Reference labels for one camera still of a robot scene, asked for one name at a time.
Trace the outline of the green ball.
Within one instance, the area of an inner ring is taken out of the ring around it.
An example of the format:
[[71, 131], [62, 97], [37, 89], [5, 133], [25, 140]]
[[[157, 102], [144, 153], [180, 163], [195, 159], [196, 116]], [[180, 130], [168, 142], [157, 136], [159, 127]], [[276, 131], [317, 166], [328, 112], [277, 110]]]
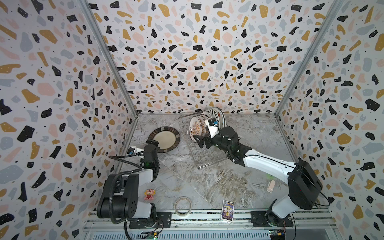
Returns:
[[270, 180], [270, 181], [272, 181], [272, 180], [275, 179], [275, 177], [273, 177], [273, 176], [271, 176], [271, 175], [267, 175], [267, 179]]

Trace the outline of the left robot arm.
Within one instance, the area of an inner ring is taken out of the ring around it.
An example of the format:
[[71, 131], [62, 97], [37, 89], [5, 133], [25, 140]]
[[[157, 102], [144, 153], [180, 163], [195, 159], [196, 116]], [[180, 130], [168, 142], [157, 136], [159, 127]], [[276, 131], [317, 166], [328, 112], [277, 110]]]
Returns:
[[149, 228], [156, 224], [155, 205], [139, 200], [140, 186], [153, 182], [160, 170], [159, 142], [147, 140], [146, 144], [143, 149], [130, 147], [125, 156], [110, 156], [135, 169], [108, 176], [96, 208], [98, 218], [110, 219], [113, 224], [138, 222]]

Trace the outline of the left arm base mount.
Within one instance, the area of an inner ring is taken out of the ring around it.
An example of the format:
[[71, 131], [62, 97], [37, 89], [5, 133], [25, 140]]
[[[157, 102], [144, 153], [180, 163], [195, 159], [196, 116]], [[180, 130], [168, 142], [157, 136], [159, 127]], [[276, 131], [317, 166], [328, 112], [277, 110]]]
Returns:
[[147, 219], [131, 221], [130, 229], [169, 229], [171, 227], [172, 212], [157, 212]]

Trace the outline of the pink toy figure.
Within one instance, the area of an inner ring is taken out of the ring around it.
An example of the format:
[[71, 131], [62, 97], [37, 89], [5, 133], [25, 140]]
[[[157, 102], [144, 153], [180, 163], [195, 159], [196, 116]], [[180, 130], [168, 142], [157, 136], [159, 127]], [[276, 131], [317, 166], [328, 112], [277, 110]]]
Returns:
[[154, 199], [154, 196], [156, 194], [156, 191], [154, 189], [148, 189], [145, 191], [145, 200], [146, 201], [152, 201]]

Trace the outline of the aluminium front rail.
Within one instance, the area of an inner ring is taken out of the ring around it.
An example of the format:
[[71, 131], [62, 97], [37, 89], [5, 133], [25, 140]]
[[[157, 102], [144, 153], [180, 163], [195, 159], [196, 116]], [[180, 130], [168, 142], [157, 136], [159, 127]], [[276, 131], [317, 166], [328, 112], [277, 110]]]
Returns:
[[326, 209], [296, 211], [280, 227], [258, 227], [254, 210], [237, 210], [233, 222], [221, 219], [220, 210], [195, 210], [181, 217], [174, 211], [164, 221], [169, 228], [128, 229], [99, 219], [92, 212], [82, 240], [341, 240]]

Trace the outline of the purple card box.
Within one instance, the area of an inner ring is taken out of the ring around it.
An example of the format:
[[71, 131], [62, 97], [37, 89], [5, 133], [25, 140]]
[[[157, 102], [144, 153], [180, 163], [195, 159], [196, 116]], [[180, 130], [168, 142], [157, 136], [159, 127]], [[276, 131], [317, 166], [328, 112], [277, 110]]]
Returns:
[[226, 222], [234, 221], [235, 203], [223, 200], [221, 220]]

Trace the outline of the orange sunburst plate front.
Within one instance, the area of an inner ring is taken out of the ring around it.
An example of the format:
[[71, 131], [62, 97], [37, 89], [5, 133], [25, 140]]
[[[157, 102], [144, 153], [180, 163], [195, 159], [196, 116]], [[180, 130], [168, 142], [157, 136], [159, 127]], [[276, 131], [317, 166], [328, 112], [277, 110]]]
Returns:
[[198, 116], [192, 117], [189, 123], [189, 135], [191, 140], [195, 143], [194, 135], [202, 136], [203, 135], [203, 127]]

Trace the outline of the black white striped plate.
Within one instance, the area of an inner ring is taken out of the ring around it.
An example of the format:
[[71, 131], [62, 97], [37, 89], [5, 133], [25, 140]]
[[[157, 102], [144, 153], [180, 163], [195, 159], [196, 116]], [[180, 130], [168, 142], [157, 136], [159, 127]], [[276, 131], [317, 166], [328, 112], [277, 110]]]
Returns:
[[219, 127], [221, 128], [223, 126], [223, 120], [222, 120], [222, 117], [221, 117], [221, 113], [218, 112], [214, 108], [210, 108], [207, 111], [210, 113], [211, 118], [215, 118], [216, 119], [216, 121], [218, 122]]

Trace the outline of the orange sunburst plate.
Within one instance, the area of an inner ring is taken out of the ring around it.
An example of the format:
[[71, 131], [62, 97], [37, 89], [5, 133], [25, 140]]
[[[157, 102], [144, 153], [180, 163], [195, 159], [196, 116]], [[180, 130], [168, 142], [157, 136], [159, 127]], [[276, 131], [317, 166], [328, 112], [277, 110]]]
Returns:
[[198, 115], [197, 118], [201, 125], [201, 136], [205, 136], [207, 133], [205, 119], [201, 115]]
[[189, 123], [189, 135], [191, 140], [195, 143], [194, 135], [202, 136], [203, 135], [203, 127], [198, 116], [192, 117]]
[[208, 130], [208, 127], [207, 127], [205, 121], [208, 120], [209, 117], [208, 117], [206, 114], [200, 114], [200, 116], [203, 118], [203, 123], [204, 123], [204, 130], [205, 130], [205, 133], [208, 133], [209, 130]]

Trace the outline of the watermelon pattern plate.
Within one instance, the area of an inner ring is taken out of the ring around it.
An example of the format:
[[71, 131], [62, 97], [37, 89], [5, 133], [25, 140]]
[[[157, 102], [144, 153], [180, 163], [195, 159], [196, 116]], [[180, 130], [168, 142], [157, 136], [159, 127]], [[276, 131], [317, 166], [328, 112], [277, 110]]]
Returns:
[[225, 116], [224, 116], [223, 111], [222, 111], [220, 108], [216, 107], [216, 109], [217, 109], [217, 111], [218, 111], [218, 115], [219, 115], [220, 118], [221, 118], [221, 128], [223, 128], [223, 127], [226, 126], [226, 118], [225, 118]]

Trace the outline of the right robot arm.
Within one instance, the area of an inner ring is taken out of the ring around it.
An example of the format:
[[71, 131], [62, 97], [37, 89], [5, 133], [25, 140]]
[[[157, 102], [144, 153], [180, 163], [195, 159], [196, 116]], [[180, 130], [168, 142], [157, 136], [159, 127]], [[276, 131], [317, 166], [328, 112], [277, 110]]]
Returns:
[[264, 155], [243, 145], [232, 127], [218, 130], [209, 126], [208, 134], [193, 138], [201, 149], [214, 146], [234, 164], [257, 169], [288, 185], [288, 194], [274, 200], [263, 217], [257, 217], [261, 223], [278, 226], [291, 213], [300, 209], [310, 211], [316, 205], [323, 186], [307, 162], [294, 163]]

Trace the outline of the brown rimmed cream plate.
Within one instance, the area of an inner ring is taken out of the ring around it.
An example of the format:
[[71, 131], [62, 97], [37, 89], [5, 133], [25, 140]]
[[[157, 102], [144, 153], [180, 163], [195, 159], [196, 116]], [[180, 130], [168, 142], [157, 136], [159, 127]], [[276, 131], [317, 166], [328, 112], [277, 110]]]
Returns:
[[148, 139], [159, 142], [158, 153], [167, 153], [174, 150], [180, 143], [180, 133], [173, 127], [160, 127], [155, 129]]

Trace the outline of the pink eraser block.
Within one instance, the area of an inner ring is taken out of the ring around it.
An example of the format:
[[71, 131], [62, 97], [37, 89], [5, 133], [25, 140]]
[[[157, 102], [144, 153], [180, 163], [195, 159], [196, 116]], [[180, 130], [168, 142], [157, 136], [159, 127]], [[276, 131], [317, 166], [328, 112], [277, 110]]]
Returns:
[[271, 181], [269, 182], [268, 187], [267, 187], [267, 192], [268, 192], [268, 193], [272, 193], [273, 190], [274, 190], [275, 185], [276, 185], [276, 181], [275, 181], [275, 180], [271, 180]]

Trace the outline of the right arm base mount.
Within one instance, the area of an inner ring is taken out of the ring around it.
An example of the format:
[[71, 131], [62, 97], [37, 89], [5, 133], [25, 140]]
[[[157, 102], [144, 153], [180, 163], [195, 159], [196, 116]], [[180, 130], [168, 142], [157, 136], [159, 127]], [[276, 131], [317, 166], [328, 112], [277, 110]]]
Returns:
[[251, 223], [254, 228], [283, 228], [294, 226], [293, 220], [290, 216], [280, 219], [274, 213], [269, 211], [251, 211], [250, 213]]

